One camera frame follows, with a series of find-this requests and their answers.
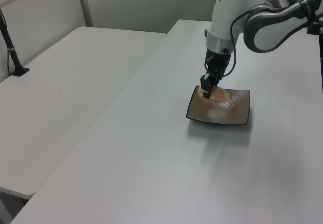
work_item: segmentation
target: table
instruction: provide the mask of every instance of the table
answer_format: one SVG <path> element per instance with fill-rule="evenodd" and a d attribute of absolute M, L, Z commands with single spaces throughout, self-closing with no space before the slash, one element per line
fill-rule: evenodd
<path fill-rule="evenodd" d="M 185 118 L 209 26 L 176 23 L 13 224 L 323 220 L 318 37 L 256 54 L 240 36 L 219 86 L 251 91 L 249 123 L 209 125 Z"/>
<path fill-rule="evenodd" d="M 0 83 L 0 191 L 29 199 L 165 35 L 80 27 Z"/>

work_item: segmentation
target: gray wall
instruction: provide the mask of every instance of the gray wall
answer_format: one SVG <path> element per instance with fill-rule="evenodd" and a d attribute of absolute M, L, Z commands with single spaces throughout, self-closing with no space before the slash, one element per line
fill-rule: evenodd
<path fill-rule="evenodd" d="M 16 0 L 1 10 L 22 65 L 85 25 L 80 0 Z M 0 82 L 8 76 L 6 50 L 0 36 Z"/>
<path fill-rule="evenodd" d="M 167 33 L 178 19 L 210 21 L 215 0 L 87 0 L 95 27 Z"/>

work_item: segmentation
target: black stand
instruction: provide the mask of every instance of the black stand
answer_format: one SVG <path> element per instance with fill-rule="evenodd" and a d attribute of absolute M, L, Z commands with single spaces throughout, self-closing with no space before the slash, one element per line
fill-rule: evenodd
<path fill-rule="evenodd" d="M 10 56 L 12 58 L 12 61 L 13 61 L 14 65 L 15 65 L 15 71 L 13 73 L 11 73 L 11 75 L 22 76 L 23 74 L 28 72 L 29 69 L 24 68 L 20 64 L 18 56 L 17 56 L 16 51 L 15 51 L 15 48 L 14 48 L 12 42 L 11 42 L 8 30 L 7 30 L 7 26 L 6 26 L 6 24 L 5 24 L 5 22 L 3 21 L 2 18 L 0 18 L 0 31 L 1 31 L 2 36 L 4 37 L 5 43 L 7 45 L 7 49 L 9 51 L 9 53 L 10 53 Z"/>
<path fill-rule="evenodd" d="M 321 56 L 321 75 L 323 88 L 323 21 L 314 22 L 307 28 L 307 34 L 318 35 L 319 37 L 319 51 Z"/>

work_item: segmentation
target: floor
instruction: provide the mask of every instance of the floor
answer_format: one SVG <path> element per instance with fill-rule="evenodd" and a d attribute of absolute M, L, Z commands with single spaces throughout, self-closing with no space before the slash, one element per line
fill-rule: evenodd
<path fill-rule="evenodd" d="M 9 224 L 28 201 L 0 192 L 0 224 Z"/>

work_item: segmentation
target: cable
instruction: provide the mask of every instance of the cable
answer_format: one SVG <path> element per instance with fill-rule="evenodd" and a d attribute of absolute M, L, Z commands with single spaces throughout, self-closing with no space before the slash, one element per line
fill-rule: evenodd
<path fill-rule="evenodd" d="M 9 71 L 9 50 L 7 49 L 7 70 L 8 70 L 8 74 L 9 76 L 11 75 L 10 71 Z"/>
<path fill-rule="evenodd" d="M 7 28 L 6 19 L 5 19 L 4 15 L 3 15 L 3 13 L 2 13 L 2 10 L 1 10 L 1 9 L 0 9 L 0 15 L 1 15 L 2 20 L 3 20 L 3 21 L 4 21 L 4 23 L 5 23 L 5 27 Z"/>
<path fill-rule="evenodd" d="M 236 23 L 240 18 L 244 17 L 245 15 L 249 14 L 251 11 L 247 11 L 245 13 L 243 13 L 242 15 L 238 16 L 232 23 L 231 23 L 231 26 L 230 26 L 230 37 L 231 37 L 231 42 L 232 42 L 232 46 L 233 46 L 233 54 L 234 54 L 234 61 L 233 61 L 233 65 L 232 65 L 232 68 L 231 70 L 227 73 L 227 74 L 224 74 L 223 77 L 226 77 L 228 76 L 229 74 L 232 73 L 232 71 L 234 70 L 234 67 L 236 66 L 236 60 L 237 60 L 237 52 L 236 52 L 236 45 L 234 44 L 234 39 L 233 39 L 233 34 L 232 34 L 232 27 L 234 25 L 234 23 Z"/>
<path fill-rule="evenodd" d="M 5 28 L 7 29 L 7 22 L 6 22 L 6 19 L 5 19 L 5 16 L 3 15 L 2 13 L 2 10 L 0 9 L 0 15 L 1 15 L 1 19 L 2 21 L 4 22 L 5 24 Z M 10 73 L 10 70 L 9 70 L 9 50 L 7 49 L 7 70 L 8 70 L 8 74 L 9 76 L 11 75 Z"/>

